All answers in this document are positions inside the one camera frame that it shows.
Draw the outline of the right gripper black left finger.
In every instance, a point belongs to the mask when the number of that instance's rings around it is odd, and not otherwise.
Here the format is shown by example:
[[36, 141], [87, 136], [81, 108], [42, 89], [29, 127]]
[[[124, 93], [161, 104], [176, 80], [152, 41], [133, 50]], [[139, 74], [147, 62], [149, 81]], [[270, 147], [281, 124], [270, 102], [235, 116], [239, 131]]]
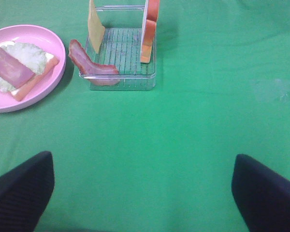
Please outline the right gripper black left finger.
[[0, 176], [0, 232], [32, 232], [55, 186], [53, 156], [43, 151]]

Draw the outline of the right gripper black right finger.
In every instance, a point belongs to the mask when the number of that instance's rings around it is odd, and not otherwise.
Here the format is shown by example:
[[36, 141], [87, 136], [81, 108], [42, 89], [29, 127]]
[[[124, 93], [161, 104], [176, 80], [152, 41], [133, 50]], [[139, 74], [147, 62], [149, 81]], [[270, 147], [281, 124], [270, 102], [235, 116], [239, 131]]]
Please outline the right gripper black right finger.
[[290, 232], [290, 181], [249, 155], [238, 154], [232, 195], [251, 232]]

